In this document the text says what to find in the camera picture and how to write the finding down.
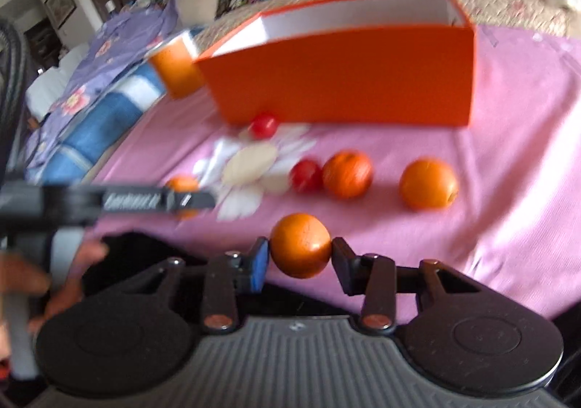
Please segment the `person's left hand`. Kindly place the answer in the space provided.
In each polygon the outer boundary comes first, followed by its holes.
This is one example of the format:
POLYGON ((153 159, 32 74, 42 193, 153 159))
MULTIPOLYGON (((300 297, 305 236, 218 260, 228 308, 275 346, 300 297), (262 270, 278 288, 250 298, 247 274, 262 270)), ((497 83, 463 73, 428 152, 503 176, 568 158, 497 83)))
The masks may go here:
MULTIPOLYGON (((83 296, 82 277, 85 272, 108 254, 108 246, 100 241, 83 242, 72 261, 67 279, 62 287, 51 296, 44 313, 32 318, 28 323, 30 335, 36 335, 51 318, 79 303, 83 296)), ((51 278, 38 265, 15 256, 4 254, 1 257, 1 294, 23 294, 43 296, 50 287, 51 278)))

